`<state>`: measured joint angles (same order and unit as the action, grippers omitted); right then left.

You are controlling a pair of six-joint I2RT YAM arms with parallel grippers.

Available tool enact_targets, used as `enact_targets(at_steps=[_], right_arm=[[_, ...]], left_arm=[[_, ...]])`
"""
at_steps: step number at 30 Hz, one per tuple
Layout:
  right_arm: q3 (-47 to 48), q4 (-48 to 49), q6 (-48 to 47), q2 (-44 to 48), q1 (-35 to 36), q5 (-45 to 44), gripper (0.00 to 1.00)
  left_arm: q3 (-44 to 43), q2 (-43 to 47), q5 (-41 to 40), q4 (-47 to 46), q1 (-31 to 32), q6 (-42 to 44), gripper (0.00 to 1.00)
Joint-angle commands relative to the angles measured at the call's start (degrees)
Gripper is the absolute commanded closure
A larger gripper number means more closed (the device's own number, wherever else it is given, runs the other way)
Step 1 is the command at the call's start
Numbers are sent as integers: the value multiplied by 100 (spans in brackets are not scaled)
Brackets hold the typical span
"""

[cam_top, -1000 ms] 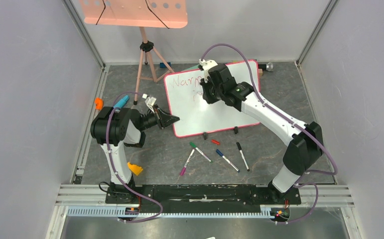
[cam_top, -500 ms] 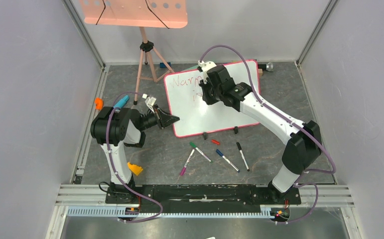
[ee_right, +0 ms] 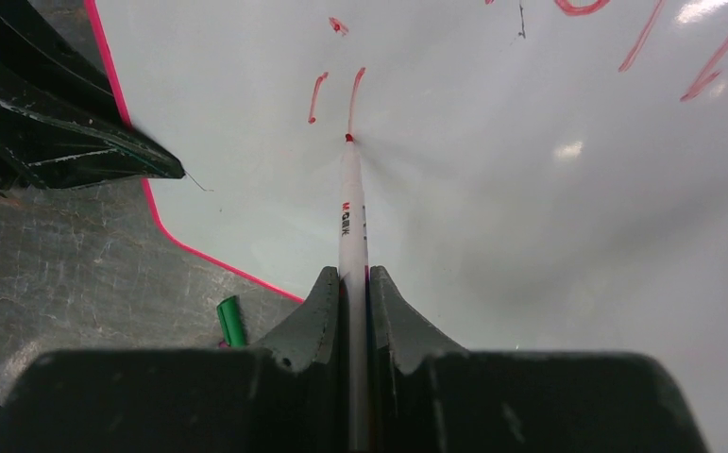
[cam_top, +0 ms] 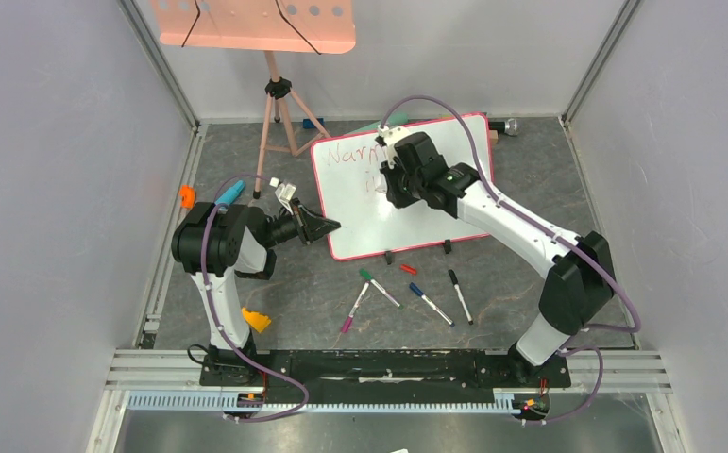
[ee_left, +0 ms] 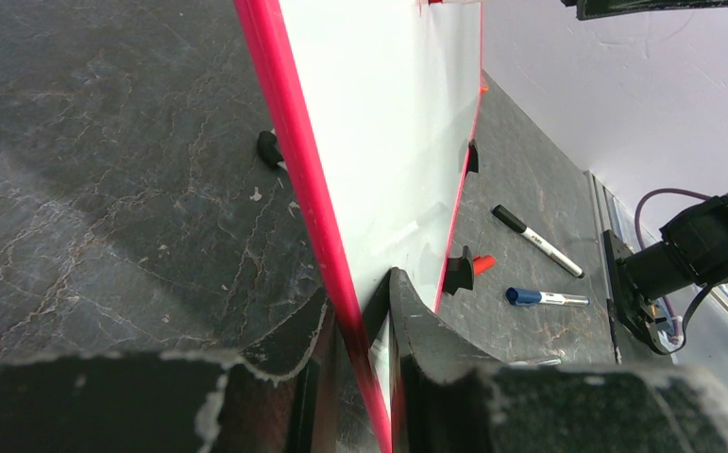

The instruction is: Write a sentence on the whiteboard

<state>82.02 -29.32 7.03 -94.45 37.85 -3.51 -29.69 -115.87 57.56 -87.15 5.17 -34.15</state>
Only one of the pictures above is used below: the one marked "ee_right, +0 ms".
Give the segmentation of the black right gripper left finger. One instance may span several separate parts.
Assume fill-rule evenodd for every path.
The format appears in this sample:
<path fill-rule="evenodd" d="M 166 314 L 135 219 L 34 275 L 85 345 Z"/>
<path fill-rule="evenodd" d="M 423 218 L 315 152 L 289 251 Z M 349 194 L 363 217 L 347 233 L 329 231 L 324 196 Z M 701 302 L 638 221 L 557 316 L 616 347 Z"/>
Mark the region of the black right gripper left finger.
<path fill-rule="evenodd" d="M 251 349 L 250 452 L 338 452 L 346 440 L 341 283 L 325 267 L 303 303 Z"/>

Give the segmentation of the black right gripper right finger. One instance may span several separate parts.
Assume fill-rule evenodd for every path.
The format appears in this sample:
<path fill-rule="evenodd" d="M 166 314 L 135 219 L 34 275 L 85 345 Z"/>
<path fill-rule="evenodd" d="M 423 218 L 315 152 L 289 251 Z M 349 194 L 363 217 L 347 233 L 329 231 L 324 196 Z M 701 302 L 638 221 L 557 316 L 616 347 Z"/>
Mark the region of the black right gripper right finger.
<path fill-rule="evenodd" d="M 379 452 L 440 452 L 437 395 L 429 366 L 465 349 L 402 296 L 383 266 L 369 269 L 369 364 Z"/>

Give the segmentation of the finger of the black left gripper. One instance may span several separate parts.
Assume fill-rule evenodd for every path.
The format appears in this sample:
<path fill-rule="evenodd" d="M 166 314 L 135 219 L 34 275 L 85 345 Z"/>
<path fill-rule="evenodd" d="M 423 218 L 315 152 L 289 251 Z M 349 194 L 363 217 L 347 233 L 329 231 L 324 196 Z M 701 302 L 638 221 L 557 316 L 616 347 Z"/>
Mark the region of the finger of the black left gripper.
<path fill-rule="evenodd" d="M 124 122 L 107 76 L 29 2 L 0 1 L 0 191 L 184 175 Z"/>

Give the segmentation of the red whiteboard marker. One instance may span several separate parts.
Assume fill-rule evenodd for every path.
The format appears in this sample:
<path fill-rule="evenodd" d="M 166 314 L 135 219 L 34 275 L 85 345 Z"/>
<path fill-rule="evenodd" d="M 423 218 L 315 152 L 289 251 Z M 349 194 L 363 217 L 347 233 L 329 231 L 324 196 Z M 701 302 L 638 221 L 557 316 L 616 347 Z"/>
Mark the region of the red whiteboard marker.
<path fill-rule="evenodd" d="M 341 158 L 341 201 L 339 276 L 347 304 L 347 443 L 351 452 L 369 452 L 372 434 L 366 299 L 368 257 L 361 156 L 351 133 L 345 135 Z"/>

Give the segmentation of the pink framed whiteboard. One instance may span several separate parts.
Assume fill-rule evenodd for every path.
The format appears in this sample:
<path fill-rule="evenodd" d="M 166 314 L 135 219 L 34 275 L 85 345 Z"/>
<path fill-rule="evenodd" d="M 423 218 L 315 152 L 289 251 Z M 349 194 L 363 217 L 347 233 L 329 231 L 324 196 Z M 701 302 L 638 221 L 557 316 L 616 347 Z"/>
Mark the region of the pink framed whiteboard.
<path fill-rule="evenodd" d="M 292 297 L 368 257 L 471 349 L 629 349 L 728 452 L 728 1 L 90 1 L 175 243 Z"/>

